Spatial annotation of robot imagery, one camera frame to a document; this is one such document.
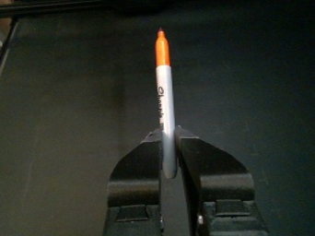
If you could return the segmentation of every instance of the dark background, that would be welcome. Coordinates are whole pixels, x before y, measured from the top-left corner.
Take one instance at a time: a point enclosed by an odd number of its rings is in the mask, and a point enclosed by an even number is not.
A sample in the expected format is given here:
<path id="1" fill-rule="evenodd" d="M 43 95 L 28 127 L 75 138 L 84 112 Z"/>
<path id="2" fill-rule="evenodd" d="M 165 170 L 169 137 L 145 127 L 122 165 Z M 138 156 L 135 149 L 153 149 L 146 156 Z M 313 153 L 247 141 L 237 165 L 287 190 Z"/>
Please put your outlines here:
<path id="1" fill-rule="evenodd" d="M 159 126 L 161 27 L 177 124 L 250 169 L 271 235 L 314 235 L 314 23 L 313 1 L 20 18 L 0 67 L 0 235 L 102 235 L 109 176 Z"/>

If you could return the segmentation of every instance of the white marker barrel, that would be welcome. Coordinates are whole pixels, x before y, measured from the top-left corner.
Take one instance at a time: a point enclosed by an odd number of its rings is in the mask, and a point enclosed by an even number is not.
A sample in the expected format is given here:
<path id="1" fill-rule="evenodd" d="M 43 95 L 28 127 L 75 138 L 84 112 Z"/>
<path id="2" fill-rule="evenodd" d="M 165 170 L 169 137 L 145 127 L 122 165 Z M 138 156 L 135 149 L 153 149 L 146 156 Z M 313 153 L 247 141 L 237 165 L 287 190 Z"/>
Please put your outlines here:
<path id="1" fill-rule="evenodd" d="M 157 67 L 161 128 L 163 132 L 163 170 L 166 178 L 175 178 L 178 159 L 175 153 L 175 116 L 173 98 L 173 74 L 170 65 Z"/>

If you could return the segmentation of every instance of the black clamp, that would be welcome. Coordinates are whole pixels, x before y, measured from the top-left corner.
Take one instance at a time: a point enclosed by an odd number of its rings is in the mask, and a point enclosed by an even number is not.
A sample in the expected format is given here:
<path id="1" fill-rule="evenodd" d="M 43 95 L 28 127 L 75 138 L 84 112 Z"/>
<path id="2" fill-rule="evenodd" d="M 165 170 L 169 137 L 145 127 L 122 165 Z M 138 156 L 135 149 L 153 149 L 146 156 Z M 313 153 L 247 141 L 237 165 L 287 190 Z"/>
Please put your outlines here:
<path id="1" fill-rule="evenodd" d="M 195 235 L 269 235 L 245 165 L 181 127 L 175 136 Z M 114 169 L 103 236 L 163 235 L 161 144 L 157 130 Z"/>

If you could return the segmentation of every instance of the marker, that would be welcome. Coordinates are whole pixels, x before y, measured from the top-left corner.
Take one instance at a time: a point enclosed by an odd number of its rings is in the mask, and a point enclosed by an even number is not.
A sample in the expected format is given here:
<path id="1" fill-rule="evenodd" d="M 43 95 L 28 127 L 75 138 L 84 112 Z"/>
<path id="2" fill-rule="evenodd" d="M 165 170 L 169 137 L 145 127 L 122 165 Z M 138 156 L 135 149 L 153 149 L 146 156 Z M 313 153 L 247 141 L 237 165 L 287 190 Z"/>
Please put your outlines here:
<path id="1" fill-rule="evenodd" d="M 178 172 L 178 159 L 175 153 L 175 117 L 173 99 L 173 74 L 170 63 L 170 50 L 163 29 L 158 32 L 155 43 L 157 53 L 157 84 L 158 103 L 161 115 L 161 128 L 163 132 L 163 171 L 167 179 L 173 179 Z"/>

